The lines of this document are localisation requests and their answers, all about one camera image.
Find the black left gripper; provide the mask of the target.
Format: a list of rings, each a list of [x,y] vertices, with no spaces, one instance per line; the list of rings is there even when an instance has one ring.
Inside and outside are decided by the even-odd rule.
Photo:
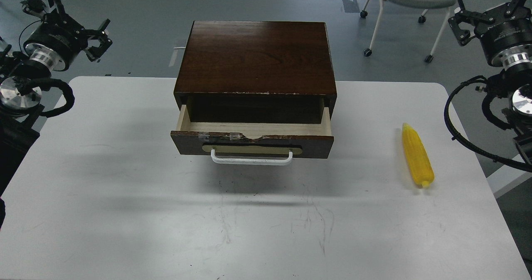
[[[61,62],[53,68],[66,71],[83,50],[88,60],[99,60],[112,45],[106,33],[110,19],[105,19],[97,29],[85,29],[80,23],[66,14],[61,0],[47,0],[48,7],[57,12],[47,13],[43,0],[23,0],[22,11],[44,20],[23,44],[23,50],[30,55],[36,48],[46,47],[59,55]],[[89,42],[98,41],[98,46]]]

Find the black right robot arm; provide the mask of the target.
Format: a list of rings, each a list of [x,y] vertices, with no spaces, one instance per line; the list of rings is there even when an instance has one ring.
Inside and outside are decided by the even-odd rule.
[[[448,19],[451,30],[462,47],[477,38],[487,64],[502,70],[491,77],[475,76],[458,85],[444,107],[444,122],[452,139],[483,157],[524,172],[531,172],[531,84],[532,25],[527,0],[511,0],[484,12],[469,11],[463,0]],[[464,88],[475,84],[486,95],[481,111],[486,120],[499,129],[511,129],[513,143],[522,161],[487,152],[466,139],[450,119],[453,98]]]

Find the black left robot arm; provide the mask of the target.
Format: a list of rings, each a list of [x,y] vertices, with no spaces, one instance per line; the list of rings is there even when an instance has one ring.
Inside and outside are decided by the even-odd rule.
[[[39,138],[33,129],[39,117],[68,112],[75,102],[70,85],[52,78],[67,71],[80,52],[97,61],[112,45],[106,19],[87,29],[72,18],[62,0],[24,0],[24,13],[38,17],[39,26],[18,52],[1,51],[1,191],[8,187],[25,155]]]

